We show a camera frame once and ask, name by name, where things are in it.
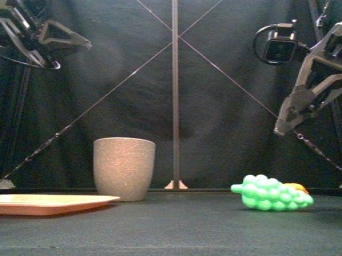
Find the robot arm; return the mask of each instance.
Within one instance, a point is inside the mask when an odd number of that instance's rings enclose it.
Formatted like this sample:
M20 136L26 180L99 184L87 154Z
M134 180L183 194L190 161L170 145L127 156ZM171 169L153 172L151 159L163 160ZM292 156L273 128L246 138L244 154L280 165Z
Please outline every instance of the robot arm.
M0 42L12 43L37 67L58 69L59 51L66 56L91 48L91 42L61 23L42 22L20 0L0 0L0 24L8 36Z
M337 23L304 60L293 92L281 107L274 132L285 135L308 118L314 118L341 94L342 23Z

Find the pole base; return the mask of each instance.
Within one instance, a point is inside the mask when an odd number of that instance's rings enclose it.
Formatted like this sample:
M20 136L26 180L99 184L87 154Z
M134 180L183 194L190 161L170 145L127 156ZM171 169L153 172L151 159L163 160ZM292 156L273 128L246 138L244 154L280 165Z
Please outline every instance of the pole base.
M179 183L178 183L178 187L179 189L189 189L189 187L185 185L185 183L182 182L182 180L179 180ZM165 189L174 189L175 188L175 182L174 180L171 180L171 182L169 183L169 185L165 187Z

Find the orange object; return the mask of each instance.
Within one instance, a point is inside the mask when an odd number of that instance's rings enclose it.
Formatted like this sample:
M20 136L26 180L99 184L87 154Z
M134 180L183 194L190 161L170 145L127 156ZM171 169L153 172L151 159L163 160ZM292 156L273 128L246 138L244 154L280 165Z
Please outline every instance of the orange object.
M308 192L306 188L301 184L298 184L298 183L284 183L284 185L286 185L289 187L293 187L297 190L304 191L309 195L309 192Z

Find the diagonal cable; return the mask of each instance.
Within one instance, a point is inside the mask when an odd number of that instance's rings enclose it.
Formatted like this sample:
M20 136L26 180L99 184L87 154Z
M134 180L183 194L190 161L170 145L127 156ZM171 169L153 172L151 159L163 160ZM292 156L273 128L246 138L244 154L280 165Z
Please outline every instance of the diagonal cable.
M90 106L90 108L74 119L74 121L58 132L55 135L39 146L31 155L26 157L22 163L15 167L10 173L4 173L3 180L6 180L26 163L34 160L38 154L47 149L51 143L74 127L74 125L81 121L81 119L91 112L91 110L105 101L105 99L113 94L113 92L122 87L122 85L138 74L138 72L150 64L150 62L165 52L165 50L173 45L169 43L162 50L135 69L135 71L122 80L122 82L105 94L105 96Z
M153 10L142 3L141 0L137 0L142 6L147 9L151 15L162 22L162 24L173 31L166 22L159 18L159 16L153 12ZM208 10L208 12L197 19L197 21L189 26L189 28L183 31L183 33L178 36L179 39L186 43L186 45L199 54L199 56L210 63L210 65L225 75L225 77L236 84L236 86L249 95L249 97L262 106L262 108L276 117L278 115L272 111L272 109L262 103L262 101L249 92L249 90L236 81L236 79L220 68L220 66L205 56L205 54L186 41L182 37L189 30L198 24L198 22L208 16L208 14L217 8L221 4L222 0L217 2L217 4ZM340 170L342 171L342 167L326 156L324 151L314 145L314 143L308 140L302 133L293 130L293 133L297 135L297 139L302 140L305 145L318 154L325 160Z

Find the camera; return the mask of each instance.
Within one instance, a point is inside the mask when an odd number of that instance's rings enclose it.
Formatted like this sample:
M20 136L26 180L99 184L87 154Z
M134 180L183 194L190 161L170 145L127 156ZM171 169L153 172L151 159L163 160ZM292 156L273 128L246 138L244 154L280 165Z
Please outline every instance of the camera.
M294 23L281 23L269 33L264 58L276 63L292 61L297 49Z

